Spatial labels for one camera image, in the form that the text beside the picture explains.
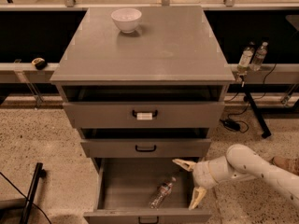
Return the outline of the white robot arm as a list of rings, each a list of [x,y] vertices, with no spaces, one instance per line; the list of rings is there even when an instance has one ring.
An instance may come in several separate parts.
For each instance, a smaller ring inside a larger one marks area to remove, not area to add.
[[[293,206],[299,207],[299,176],[287,172],[264,160],[251,148],[234,144],[226,154],[210,161],[185,161],[173,159],[187,172],[192,173],[193,192],[189,209],[195,209],[206,192],[224,181],[247,181],[259,178]]]

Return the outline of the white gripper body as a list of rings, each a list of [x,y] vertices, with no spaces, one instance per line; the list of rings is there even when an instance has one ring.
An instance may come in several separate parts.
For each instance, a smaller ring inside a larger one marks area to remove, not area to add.
[[[215,187],[218,182],[215,179],[214,161],[197,162],[193,167],[192,177],[196,187],[202,187],[204,189]]]

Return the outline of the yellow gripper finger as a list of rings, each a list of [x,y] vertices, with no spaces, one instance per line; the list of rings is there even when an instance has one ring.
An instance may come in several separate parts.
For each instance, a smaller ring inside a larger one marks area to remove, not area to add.
[[[196,163],[194,161],[185,161],[182,159],[173,159],[173,163],[180,166],[187,172],[192,172]]]
[[[192,191],[192,200],[189,204],[189,209],[195,209],[199,203],[204,199],[206,196],[207,190],[203,187],[194,188]]]

